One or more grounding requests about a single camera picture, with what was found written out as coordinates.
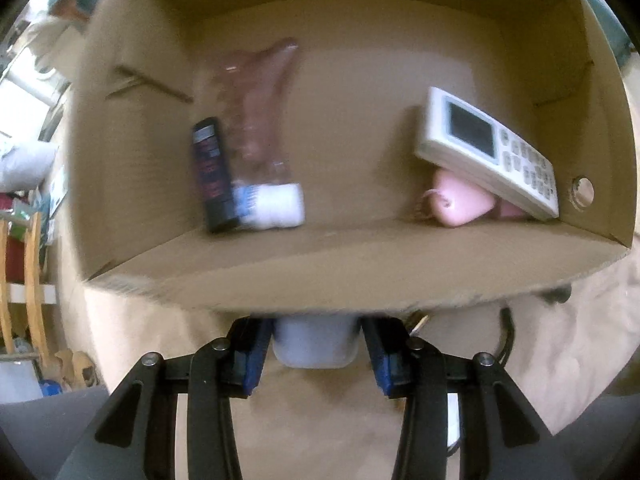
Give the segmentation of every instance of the remote control screen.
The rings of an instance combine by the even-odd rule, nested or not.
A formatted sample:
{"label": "remote control screen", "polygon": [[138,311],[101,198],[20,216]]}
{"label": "remote control screen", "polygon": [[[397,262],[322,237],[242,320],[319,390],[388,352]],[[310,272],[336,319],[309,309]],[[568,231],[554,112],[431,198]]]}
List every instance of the remote control screen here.
{"label": "remote control screen", "polygon": [[495,158],[494,129],[480,117],[449,103],[450,134]]}

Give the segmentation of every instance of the black cable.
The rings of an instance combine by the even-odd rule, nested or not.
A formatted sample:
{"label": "black cable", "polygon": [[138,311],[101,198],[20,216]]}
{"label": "black cable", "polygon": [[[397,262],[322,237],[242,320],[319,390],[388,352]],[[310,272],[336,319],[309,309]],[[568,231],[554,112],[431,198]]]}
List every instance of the black cable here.
{"label": "black cable", "polygon": [[504,367],[509,360],[511,351],[513,350],[513,343],[516,339],[516,327],[513,323],[513,316],[511,315],[511,308],[504,306],[500,309],[500,330],[504,337],[504,344],[498,352],[497,361]]}

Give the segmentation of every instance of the screw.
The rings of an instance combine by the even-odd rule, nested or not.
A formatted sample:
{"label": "screw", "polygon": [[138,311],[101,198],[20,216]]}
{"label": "screw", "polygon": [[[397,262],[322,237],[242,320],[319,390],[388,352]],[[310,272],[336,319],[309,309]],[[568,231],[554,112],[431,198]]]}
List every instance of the screw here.
{"label": "screw", "polygon": [[495,364],[494,356],[487,352],[480,352],[476,359],[482,366],[493,366]]}
{"label": "screw", "polygon": [[160,354],[158,352],[149,352],[147,354],[144,354],[142,356],[142,359],[140,360],[145,366],[153,366],[155,364],[158,364],[158,361],[160,360]]}
{"label": "screw", "polygon": [[214,350],[223,352],[225,350],[229,350],[229,348],[231,347],[231,341],[229,341],[229,339],[227,339],[226,337],[219,337],[211,342],[211,346],[213,346]]}
{"label": "screw", "polygon": [[424,341],[419,337],[410,337],[406,340],[406,345],[409,347],[409,350],[422,350],[424,348]]}
{"label": "screw", "polygon": [[414,312],[409,314],[409,317],[404,322],[404,327],[409,332],[409,335],[418,335],[420,329],[425,326],[430,319],[431,316],[429,316],[429,314],[427,314],[426,312],[415,310]]}

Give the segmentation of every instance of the white container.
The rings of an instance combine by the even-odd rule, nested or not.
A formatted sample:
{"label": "white container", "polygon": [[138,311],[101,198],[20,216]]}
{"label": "white container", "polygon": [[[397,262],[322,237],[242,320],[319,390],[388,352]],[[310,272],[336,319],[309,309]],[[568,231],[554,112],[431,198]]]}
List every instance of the white container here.
{"label": "white container", "polygon": [[275,322],[273,352],[291,368],[343,368],[358,352],[358,316],[301,314]]}

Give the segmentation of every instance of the pink pouch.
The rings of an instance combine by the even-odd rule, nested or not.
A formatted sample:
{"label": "pink pouch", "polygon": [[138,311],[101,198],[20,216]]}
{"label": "pink pouch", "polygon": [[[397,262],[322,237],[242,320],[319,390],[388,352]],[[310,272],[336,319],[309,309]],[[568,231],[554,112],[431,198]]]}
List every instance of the pink pouch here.
{"label": "pink pouch", "polygon": [[[428,202],[430,213],[424,213]],[[438,168],[433,175],[433,187],[422,194],[418,201],[419,219],[435,218],[445,227],[467,224],[493,211],[493,218],[523,219],[529,215],[512,203],[495,196],[455,173]]]}

